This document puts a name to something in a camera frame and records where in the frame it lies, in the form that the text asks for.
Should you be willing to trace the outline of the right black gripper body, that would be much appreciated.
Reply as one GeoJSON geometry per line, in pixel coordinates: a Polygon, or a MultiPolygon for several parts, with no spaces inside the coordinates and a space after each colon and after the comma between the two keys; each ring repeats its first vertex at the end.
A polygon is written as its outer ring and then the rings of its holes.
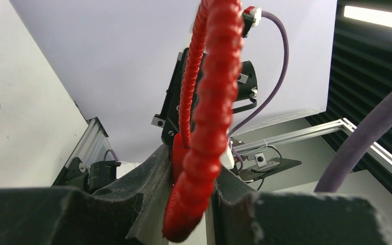
{"type": "Polygon", "coordinates": [[[162,129],[161,140],[164,145],[173,145],[174,137],[179,133],[180,93],[188,50],[185,48],[178,54],[162,109],[151,121],[151,125],[162,129]]]}

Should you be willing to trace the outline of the red cable padlock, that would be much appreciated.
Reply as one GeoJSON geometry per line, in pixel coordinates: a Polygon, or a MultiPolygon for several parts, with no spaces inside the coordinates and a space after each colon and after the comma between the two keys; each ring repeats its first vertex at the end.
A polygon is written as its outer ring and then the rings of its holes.
{"type": "Polygon", "coordinates": [[[183,242],[210,203],[220,157],[228,145],[241,71],[240,1],[201,1],[188,49],[172,148],[173,187],[162,234],[183,242]]]}

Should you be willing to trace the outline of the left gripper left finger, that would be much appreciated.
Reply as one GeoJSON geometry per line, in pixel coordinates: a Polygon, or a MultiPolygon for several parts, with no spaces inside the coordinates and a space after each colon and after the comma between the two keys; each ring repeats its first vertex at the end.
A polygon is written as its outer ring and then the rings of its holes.
{"type": "Polygon", "coordinates": [[[93,194],[74,187],[0,189],[0,244],[167,244],[169,148],[93,194]]]}

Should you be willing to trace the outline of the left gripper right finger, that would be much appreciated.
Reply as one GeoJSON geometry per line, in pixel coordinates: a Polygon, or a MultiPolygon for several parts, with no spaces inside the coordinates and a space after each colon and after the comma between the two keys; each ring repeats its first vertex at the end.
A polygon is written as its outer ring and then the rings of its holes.
{"type": "Polygon", "coordinates": [[[258,192],[222,169],[213,195],[215,244],[390,244],[390,226],[361,197],[258,192]]]}

